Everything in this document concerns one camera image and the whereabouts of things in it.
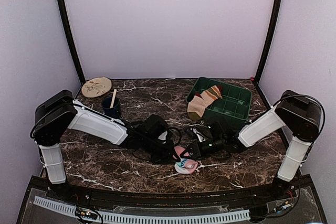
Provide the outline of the pink patterned sock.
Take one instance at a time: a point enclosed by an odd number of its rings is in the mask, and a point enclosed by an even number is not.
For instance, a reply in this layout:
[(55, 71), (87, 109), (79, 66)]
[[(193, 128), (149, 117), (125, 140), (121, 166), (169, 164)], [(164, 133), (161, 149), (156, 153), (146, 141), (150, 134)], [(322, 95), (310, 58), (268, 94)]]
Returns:
[(174, 164), (179, 174), (192, 174), (198, 167), (198, 162), (188, 158), (181, 158), (180, 162)]

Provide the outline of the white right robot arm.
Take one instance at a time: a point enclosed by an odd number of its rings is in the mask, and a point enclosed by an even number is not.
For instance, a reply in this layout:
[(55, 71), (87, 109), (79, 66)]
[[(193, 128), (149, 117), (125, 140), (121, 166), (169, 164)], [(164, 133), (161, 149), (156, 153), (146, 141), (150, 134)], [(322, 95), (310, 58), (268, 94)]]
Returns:
[(270, 134), (282, 129), (291, 133), (285, 157), (275, 176), (276, 182), (268, 188), (273, 200), (280, 199), (288, 191), (297, 170), (306, 161), (314, 142), (319, 138), (326, 120), (322, 103), (309, 95), (285, 91), (281, 98), (256, 119), (245, 123), (238, 130), (229, 126), (222, 116), (206, 120), (210, 138), (194, 141), (180, 156), (193, 160), (225, 150), (242, 153)]

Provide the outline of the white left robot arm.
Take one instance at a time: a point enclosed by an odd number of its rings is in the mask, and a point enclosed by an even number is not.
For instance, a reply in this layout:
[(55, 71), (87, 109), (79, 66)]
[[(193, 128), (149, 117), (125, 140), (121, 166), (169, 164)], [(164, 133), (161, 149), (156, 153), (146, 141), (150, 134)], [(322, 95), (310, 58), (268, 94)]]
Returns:
[(133, 123), (111, 118), (74, 99), (71, 91), (62, 90), (37, 107), (30, 138), (39, 146), (47, 178), (63, 201), (74, 197), (74, 189), (66, 183), (60, 148), (66, 130), (81, 131), (124, 148), (143, 149), (150, 153), (153, 164), (181, 160), (172, 140), (172, 129), (160, 116), (152, 114), (145, 121)]

